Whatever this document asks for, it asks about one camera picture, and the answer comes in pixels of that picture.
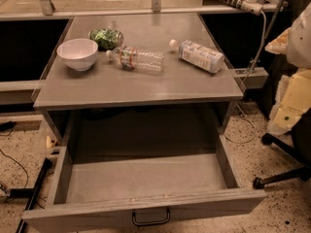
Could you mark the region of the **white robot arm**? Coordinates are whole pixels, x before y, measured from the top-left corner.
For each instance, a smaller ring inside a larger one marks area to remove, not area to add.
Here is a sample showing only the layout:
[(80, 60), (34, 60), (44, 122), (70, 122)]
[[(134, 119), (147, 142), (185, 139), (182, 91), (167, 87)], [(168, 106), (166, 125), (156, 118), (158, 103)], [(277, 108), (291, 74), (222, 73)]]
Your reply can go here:
[(269, 133), (283, 135), (311, 108), (311, 3), (265, 50), (284, 54), (297, 67), (292, 76), (279, 81), (267, 124)]

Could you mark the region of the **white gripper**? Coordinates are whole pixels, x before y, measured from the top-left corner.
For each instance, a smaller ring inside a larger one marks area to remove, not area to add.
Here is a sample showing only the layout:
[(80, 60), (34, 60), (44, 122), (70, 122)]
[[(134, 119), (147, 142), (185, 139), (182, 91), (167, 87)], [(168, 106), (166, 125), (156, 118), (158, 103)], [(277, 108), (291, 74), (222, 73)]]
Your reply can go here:
[(287, 54), (287, 60), (298, 68), (311, 69), (311, 3), (277, 38), (269, 42), (266, 51)]

